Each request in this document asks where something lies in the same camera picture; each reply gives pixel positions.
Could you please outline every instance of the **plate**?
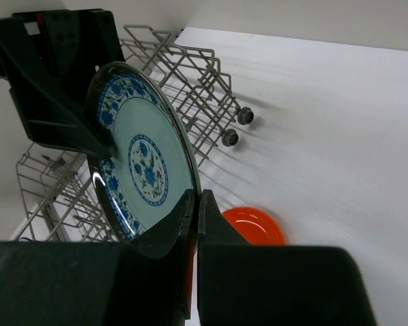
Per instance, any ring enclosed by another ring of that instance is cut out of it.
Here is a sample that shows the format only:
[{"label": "plate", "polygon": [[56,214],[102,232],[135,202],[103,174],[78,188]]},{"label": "plate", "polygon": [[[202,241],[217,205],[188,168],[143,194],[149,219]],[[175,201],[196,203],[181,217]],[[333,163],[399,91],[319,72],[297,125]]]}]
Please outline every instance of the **plate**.
[{"label": "plate", "polygon": [[141,71],[123,62],[99,69],[85,104],[90,122],[113,136],[110,160],[88,158],[97,197],[119,240],[150,229],[186,189],[201,194],[192,146],[174,108]]},{"label": "plate", "polygon": [[254,207],[235,207],[222,216],[252,245],[284,245],[283,232],[277,222]]}]

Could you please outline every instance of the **plate rim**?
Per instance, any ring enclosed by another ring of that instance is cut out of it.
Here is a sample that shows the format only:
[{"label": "plate rim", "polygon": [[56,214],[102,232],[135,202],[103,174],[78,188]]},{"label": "plate rim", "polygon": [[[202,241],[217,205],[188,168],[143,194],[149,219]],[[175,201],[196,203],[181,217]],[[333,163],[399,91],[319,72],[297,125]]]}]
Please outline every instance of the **plate rim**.
[{"label": "plate rim", "polygon": [[[108,81],[111,80],[114,76],[117,76],[121,73],[129,73],[140,77],[146,84],[146,86],[148,86],[154,91],[159,101],[167,108],[167,114],[171,118],[171,124],[173,125],[178,135],[178,139],[180,140],[187,161],[188,170],[192,181],[192,189],[194,190],[195,194],[198,197],[201,196],[201,181],[199,179],[199,170],[194,156],[194,152],[192,150],[192,144],[189,141],[186,129],[184,128],[184,125],[181,122],[180,117],[178,117],[171,102],[167,99],[163,91],[142,71],[124,62],[110,62],[102,66],[96,72],[95,76],[92,78],[92,81],[88,88],[88,94],[84,105],[84,115],[86,119],[92,125],[97,126],[97,131],[99,133],[104,134],[106,132],[109,133],[108,130],[102,128],[100,126],[100,123],[98,123],[97,119],[98,104]],[[107,194],[103,182],[100,180],[101,178],[100,160],[92,156],[88,156],[87,160],[90,171],[90,177],[92,179],[92,184],[94,185],[95,188],[97,199],[101,205],[101,208],[103,209],[103,212],[105,213],[105,216],[110,224],[113,233],[116,235],[119,241],[127,242],[132,241],[134,238],[136,238],[136,235],[134,235],[133,237],[129,236],[133,231],[128,232],[126,234],[120,227],[120,222],[117,218],[115,210],[112,208],[109,195]]]}]

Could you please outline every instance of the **blue floral border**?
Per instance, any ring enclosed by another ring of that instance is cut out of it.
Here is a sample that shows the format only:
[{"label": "blue floral border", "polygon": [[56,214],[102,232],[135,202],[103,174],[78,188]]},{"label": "blue floral border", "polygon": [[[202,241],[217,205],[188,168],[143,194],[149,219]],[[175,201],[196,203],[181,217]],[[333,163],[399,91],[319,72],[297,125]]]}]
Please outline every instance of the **blue floral border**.
[{"label": "blue floral border", "polygon": [[[143,98],[150,101],[171,120],[167,113],[168,108],[159,101],[155,91],[146,84],[144,79],[138,75],[123,73],[113,76],[104,86],[98,102],[98,122],[113,133],[116,116],[124,102],[130,98]],[[124,235],[132,240],[144,233],[146,229],[131,214],[131,209],[119,184],[113,158],[100,160],[99,165],[101,176],[105,182],[107,197],[119,226]]]},{"label": "blue floral border", "polygon": [[[160,157],[160,161],[161,161],[162,166],[163,166],[163,172],[164,172],[164,174],[165,174],[165,190],[164,190],[164,192],[163,192],[162,198],[159,199],[159,200],[157,200],[157,201],[151,201],[151,200],[147,199],[147,198],[143,195],[143,193],[141,192],[141,190],[140,190],[138,184],[136,183],[135,178],[133,177],[133,171],[132,171],[133,166],[132,166],[131,161],[130,161],[130,157],[131,157],[131,147],[133,146],[133,144],[134,144],[136,141],[138,141],[138,140],[140,140],[140,139],[143,139],[143,140],[149,142],[149,143],[151,144],[151,146],[153,146],[153,148],[156,150],[156,153],[157,153],[158,156]],[[133,139],[132,139],[131,142],[130,142],[130,145],[129,145],[129,170],[130,170],[130,174],[131,174],[131,179],[133,180],[133,183],[135,184],[135,187],[136,187],[137,191],[139,192],[139,195],[141,195],[142,199],[145,200],[145,201],[146,201],[148,204],[150,204],[151,206],[160,206],[161,204],[163,204],[163,202],[166,200],[166,197],[167,197],[167,195],[168,195],[168,188],[169,188],[168,171],[167,171],[167,169],[166,169],[166,165],[165,165],[165,161],[163,160],[162,153],[160,152],[160,150],[158,149],[158,147],[156,146],[156,144],[154,144],[154,141],[152,141],[150,138],[148,138],[148,137],[147,137],[146,135],[144,135],[144,134],[137,134],[136,136],[133,137]]]}]

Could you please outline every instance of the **orange plate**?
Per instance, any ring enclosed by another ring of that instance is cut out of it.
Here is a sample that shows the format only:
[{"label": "orange plate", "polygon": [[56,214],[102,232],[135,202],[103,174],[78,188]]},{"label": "orange plate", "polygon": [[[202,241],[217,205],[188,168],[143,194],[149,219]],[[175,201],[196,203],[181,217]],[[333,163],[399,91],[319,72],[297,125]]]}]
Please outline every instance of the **orange plate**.
[{"label": "orange plate", "polygon": [[283,232],[265,212],[254,207],[235,207],[224,211],[225,219],[252,245],[285,245]]}]

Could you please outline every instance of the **wire rack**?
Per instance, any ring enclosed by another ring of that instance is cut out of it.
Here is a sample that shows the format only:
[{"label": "wire rack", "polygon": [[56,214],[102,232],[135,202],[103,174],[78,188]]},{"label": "wire rack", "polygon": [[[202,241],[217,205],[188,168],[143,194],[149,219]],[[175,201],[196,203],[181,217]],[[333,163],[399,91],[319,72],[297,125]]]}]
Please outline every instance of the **wire rack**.
[{"label": "wire rack", "polygon": [[[120,40],[126,61],[149,75],[172,102],[198,165],[219,143],[235,145],[239,137],[230,125],[249,124],[254,114],[236,101],[231,77],[221,72],[214,51],[178,46],[170,31],[124,28],[130,35]],[[16,173],[26,216],[12,240],[117,240],[98,203],[84,154],[32,144]]]}]

